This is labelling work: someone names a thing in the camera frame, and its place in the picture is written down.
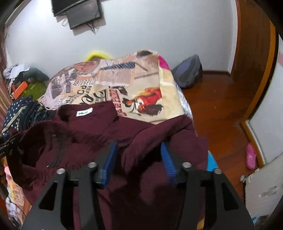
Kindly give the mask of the maroon button shirt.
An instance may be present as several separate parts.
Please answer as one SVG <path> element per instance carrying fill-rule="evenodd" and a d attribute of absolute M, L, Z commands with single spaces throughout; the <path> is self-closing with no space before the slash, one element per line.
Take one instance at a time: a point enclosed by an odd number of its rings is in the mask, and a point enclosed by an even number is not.
<path fill-rule="evenodd" d="M 207 169 L 192 120 L 120 117 L 112 102 L 63 105 L 18 134 L 7 163 L 32 205 L 24 229 L 177 229 L 182 164 Z"/>

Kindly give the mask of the colourful bed sheet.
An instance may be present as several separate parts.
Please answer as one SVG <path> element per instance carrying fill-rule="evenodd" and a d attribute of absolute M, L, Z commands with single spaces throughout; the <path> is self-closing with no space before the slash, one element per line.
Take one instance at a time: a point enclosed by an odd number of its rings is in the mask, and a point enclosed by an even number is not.
<path fill-rule="evenodd" d="M 207 171 L 208 172 L 213 172 L 214 169 L 219 168 L 217 165 L 216 160 L 214 159 L 212 153 L 208 151 L 208 160 L 207 160 Z"/>

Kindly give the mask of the pink croc slipper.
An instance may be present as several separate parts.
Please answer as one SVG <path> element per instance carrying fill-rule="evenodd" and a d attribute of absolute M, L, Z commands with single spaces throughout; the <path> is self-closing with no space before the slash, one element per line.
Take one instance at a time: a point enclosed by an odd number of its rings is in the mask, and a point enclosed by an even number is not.
<path fill-rule="evenodd" d="M 252 146 L 251 143 L 248 143 L 247 147 L 246 147 L 246 166 L 250 169 L 250 170 L 254 170 L 256 167 L 256 158 L 257 158 L 257 154 Z"/>

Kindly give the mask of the white radiator heater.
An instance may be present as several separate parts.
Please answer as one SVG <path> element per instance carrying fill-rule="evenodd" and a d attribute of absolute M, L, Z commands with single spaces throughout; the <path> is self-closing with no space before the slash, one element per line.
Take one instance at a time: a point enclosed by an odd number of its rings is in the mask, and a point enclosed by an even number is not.
<path fill-rule="evenodd" d="M 249 176 L 242 175 L 245 184 L 245 204 L 251 217 L 269 216 L 282 197 L 282 155 Z"/>

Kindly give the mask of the dark blue jeans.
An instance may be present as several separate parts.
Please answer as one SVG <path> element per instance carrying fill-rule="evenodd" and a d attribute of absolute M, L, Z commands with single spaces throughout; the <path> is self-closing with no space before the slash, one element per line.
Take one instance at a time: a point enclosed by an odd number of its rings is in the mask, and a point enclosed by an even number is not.
<path fill-rule="evenodd" d="M 21 114 L 19 130 L 28 130 L 38 122 L 52 120 L 55 118 L 56 113 L 56 110 L 48 110 L 39 103 L 31 102 Z"/>

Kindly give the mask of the newspaper print blanket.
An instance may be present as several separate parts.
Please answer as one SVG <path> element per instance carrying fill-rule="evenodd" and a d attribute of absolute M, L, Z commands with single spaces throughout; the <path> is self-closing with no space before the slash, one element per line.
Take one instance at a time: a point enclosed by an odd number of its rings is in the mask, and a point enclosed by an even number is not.
<path fill-rule="evenodd" d="M 193 117 L 167 62 L 151 50 L 66 67 L 51 78 L 39 101 L 50 110 L 112 102 L 119 116 L 153 124 L 180 115 Z"/>

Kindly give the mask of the navy patterned cloth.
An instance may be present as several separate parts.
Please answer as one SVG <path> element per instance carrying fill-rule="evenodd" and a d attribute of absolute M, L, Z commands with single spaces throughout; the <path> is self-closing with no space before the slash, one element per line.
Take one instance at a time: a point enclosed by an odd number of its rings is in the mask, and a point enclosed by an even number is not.
<path fill-rule="evenodd" d="M 20 122 L 27 108 L 33 103 L 33 96 L 21 97 L 16 99 L 8 108 L 4 123 L 2 126 L 1 135 L 6 136 L 11 129 L 20 130 Z"/>

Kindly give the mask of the grey purple backpack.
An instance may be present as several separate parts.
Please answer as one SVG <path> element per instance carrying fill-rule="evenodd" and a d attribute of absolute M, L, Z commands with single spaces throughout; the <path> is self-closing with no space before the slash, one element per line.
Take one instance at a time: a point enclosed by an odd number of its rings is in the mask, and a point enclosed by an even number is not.
<path fill-rule="evenodd" d="M 200 57 L 195 54 L 171 70 L 174 80 L 182 89 L 189 89 L 203 78 Z"/>

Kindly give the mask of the orange box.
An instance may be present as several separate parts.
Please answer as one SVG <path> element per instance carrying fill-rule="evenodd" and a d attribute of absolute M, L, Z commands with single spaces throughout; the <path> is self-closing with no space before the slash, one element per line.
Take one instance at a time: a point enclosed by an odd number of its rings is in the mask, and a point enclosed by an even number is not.
<path fill-rule="evenodd" d="M 17 98 L 20 97 L 20 95 L 27 89 L 28 83 L 26 81 L 23 81 L 22 83 L 19 84 L 19 86 L 14 87 L 12 96 L 16 100 Z"/>

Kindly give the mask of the yellow pillow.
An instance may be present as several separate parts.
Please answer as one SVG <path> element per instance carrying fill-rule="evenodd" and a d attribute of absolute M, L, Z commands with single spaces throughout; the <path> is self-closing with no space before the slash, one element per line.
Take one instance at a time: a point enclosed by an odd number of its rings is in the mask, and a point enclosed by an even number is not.
<path fill-rule="evenodd" d="M 87 56 L 87 58 L 86 58 L 85 61 L 93 61 L 93 60 L 95 60 L 95 59 L 110 60 L 111 58 L 110 58 L 108 55 L 106 55 L 105 53 L 94 51 L 94 52 L 91 52 L 91 53 Z"/>

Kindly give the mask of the striped pink curtain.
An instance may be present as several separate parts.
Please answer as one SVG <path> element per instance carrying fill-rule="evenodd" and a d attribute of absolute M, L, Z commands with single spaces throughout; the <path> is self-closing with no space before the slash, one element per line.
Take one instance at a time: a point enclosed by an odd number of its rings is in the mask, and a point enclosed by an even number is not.
<path fill-rule="evenodd" d="M 1 26 L 1 77 L 0 77 L 0 122 L 1 128 L 3 126 L 4 118 L 6 116 L 6 112 L 9 106 L 12 103 L 12 100 L 8 94 L 6 89 L 6 80 L 4 80 L 3 71 L 7 67 L 7 58 L 6 58 L 6 50 L 4 45 L 4 26 Z"/>

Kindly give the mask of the brown wooden door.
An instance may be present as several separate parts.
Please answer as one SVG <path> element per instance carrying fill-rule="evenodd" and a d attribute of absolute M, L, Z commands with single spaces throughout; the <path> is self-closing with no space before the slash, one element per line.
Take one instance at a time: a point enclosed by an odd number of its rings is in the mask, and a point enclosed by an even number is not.
<path fill-rule="evenodd" d="M 237 41 L 231 77 L 248 96 L 246 111 L 240 119 L 252 118 L 272 79 L 278 53 L 278 33 L 255 1 L 236 1 Z"/>

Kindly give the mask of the small black wall monitor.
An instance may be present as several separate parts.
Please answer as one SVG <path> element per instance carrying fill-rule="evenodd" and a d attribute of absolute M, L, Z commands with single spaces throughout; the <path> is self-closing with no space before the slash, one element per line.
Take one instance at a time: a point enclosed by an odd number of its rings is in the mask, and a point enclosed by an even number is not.
<path fill-rule="evenodd" d="M 100 2 L 97 0 L 82 1 L 66 11 L 70 29 L 102 18 Z"/>

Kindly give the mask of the large wall television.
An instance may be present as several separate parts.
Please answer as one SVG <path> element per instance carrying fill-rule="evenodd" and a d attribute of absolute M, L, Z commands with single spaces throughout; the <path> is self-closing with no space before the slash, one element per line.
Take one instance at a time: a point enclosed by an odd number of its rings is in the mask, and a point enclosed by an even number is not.
<path fill-rule="evenodd" d="M 86 1 L 87 0 L 51 0 L 53 15 L 58 16 L 73 6 Z"/>

